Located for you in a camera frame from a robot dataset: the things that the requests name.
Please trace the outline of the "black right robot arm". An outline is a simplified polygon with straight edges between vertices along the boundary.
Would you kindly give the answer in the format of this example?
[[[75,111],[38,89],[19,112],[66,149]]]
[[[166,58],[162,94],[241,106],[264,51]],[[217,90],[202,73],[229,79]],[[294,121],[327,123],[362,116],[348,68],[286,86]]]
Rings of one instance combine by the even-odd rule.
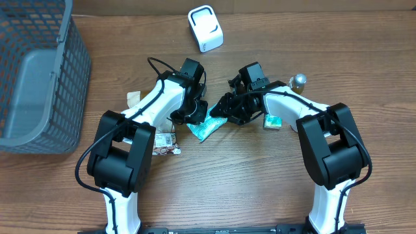
[[[287,122],[298,134],[305,168],[315,183],[313,207],[302,226],[303,233],[365,233],[362,224],[347,224],[343,218],[350,189],[368,180],[362,168],[372,170],[348,106],[325,105],[300,94],[306,79],[295,77],[288,86],[270,82],[261,65],[253,62],[230,80],[232,91],[224,94],[210,112],[244,125],[260,114],[271,114]]]

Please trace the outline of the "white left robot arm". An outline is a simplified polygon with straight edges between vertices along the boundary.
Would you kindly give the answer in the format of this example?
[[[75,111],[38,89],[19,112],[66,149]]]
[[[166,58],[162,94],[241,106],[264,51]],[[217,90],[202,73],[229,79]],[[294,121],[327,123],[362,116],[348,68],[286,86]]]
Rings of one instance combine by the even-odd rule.
[[[103,233],[138,233],[138,192],[149,174],[156,129],[165,121],[200,124],[207,114],[206,72],[185,59],[180,70],[157,74],[155,88],[122,113],[108,110],[99,121],[94,143],[83,153],[94,192],[106,202]]]

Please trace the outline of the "beige Pantree snack pouch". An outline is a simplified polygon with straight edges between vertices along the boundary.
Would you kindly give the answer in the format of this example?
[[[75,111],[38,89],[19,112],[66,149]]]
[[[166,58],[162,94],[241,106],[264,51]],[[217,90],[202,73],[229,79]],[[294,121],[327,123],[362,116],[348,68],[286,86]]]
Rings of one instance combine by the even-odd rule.
[[[127,93],[127,106],[129,108],[138,104],[144,95],[140,91]],[[157,128],[155,134],[155,141],[153,145],[153,155],[179,155],[181,148],[177,143],[176,130],[173,123],[169,119],[165,119]]]

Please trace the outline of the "yellow liquid bottle silver cap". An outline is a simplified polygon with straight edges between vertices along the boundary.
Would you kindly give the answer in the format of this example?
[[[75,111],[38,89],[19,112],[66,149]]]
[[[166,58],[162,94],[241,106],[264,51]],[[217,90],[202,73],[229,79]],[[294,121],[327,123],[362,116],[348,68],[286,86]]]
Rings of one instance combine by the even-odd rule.
[[[298,73],[289,79],[288,86],[291,88],[293,92],[300,95],[304,91],[306,83],[307,83],[306,75],[302,73]]]

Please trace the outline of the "small teal tissue pack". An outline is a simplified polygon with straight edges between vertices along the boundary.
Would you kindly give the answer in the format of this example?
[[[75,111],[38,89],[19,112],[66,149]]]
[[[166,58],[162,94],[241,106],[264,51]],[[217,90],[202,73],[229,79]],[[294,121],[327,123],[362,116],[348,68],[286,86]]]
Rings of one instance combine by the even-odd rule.
[[[271,114],[266,114],[263,120],[263,127],[265,129],[277,129],[279,130],[282,127],[282,120],[277,116]]]

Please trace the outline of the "teal snack packet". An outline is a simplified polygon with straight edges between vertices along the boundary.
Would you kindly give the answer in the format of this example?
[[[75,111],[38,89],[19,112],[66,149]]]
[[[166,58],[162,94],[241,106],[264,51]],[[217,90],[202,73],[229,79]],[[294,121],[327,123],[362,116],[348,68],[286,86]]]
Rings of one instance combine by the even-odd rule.
[[[212,133],[217,129],[223,126],[227,122],[227,118],[221,117],[212,117],[210,112],[215,108],[213,105],[207,111],[207,116],[204,119],[204,122],[199,125],[187,124],[187,127],[190,129],[192,134],[194,134],[200,142],[205,141]]]

